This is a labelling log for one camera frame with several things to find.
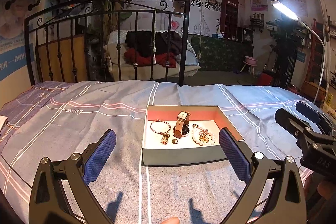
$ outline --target blue gripper pad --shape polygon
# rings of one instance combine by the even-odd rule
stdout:
[[[98,178],[98,175],[116,146],[116,142],[116,134],[113,130],[110,130],[87,160],[83,176],[86,185],[89,185],[90,182],[93,182]]]
[[[248,183],[251,179],[250,163],[224,128],[219,132],[219,144],[238,179]]]
[[[313,110],[310,106],[307,106],[303,102],[296,103],[296,111],[300,112],[303,116],[311,120],[313,123],[318,124],[320,122],[320,115]]]

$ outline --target human hand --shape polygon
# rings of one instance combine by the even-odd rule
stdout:
[[[168,218],[167,220],[161,222],[160,224],[180,224],[178,217]]]
[[[307,196],[308,195],[308,189],[309,189],[309,186],[311,184],[311,179],[312,179],[312,175],[313,174],[310,174],[305,183],[304,183],[304,195]],[[317,187],[317,191],[318,193],[323,197],[325,198],[326,200],[330,199],[332,197],[332,195],[335,193],[336,191],[336,185],[332,182],[329,182],[329,181],[326,181],[326,180],[323,180],[319,183],[318,187]]]

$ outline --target bangle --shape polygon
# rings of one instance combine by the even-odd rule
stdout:
[[[152,124],[153,124],[153,123],[155,123],[155,122],[164,122],[166,125],[168,125],[168,126],[169,126],[169,129],[168,129],[168,131],[166,131],[166,132],[156,132],[156,131],[155,131],[155,130],[152,128]],[[167,122],[165,122],[165,121],[162,121],[162,120],[156,120],[156,121],[153,121],[153,122],[151,122],[150,129],[151,129],[153,132],[157,133],[157,134],[164,135],[164,134],[167,134],[167,133],[169,133],[169,131],[170,131],[170,124],[168,124]]]

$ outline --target white desk lamp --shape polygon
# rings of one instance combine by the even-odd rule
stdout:
[[[297,20],[299,22],[299,24],[301,24],[303,27],[307,28],[308,30],[310,30],[321,42],[323,49],[324,49],[324,58],[323,58],[323,65],[322,65],[322,71],[321,71],[321,77],[320,77],[320,83],[319,83],[319,87],[317,88],[317,92],[314,98],[314,104],[316,102],[316,98],[317,95],[319,93],[319,89],[321,86],[321,82],[322,82],[322,77],[323,77],[323,73],[324,73],[324,67],[325,67],[325,62],[326,62],[326,47],[322,41],[322,39],[317,35],[317,33],[315,33],[312,29],[310,29],[306,24],[304,24],[301,19],[291,10],[289,9],[287,6],[285,6],[284,4],[282,4],[281,2],[277,1],[277,0],[272,0],[271,4],[277,8],[281,13],[285,14],[286,16],[288,16],[289,18],[293,19],[293,20]]]

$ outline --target metal bolt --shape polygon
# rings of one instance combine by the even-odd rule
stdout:
[[[294,162],[294,158],[292,156],[288,156],[287,161],[292,164]]]
[[[47,157],[44,157],[41,159],[41,163],[42,164],[46,164],[48,162],[48,158]]]
[[[81,155],[80,155],[79,153],[73,153],[73,154],[71,155],[71,159],[72,159],[72,160],[78,160],[80,156],[81,156]]]
[[[254,153],[254,157],[255,157],[256,159],[258,159],[258,160],[261,160],[261,159],[264,158],[264,154],[261,153],[261,152],[255,152],[255,153]]]

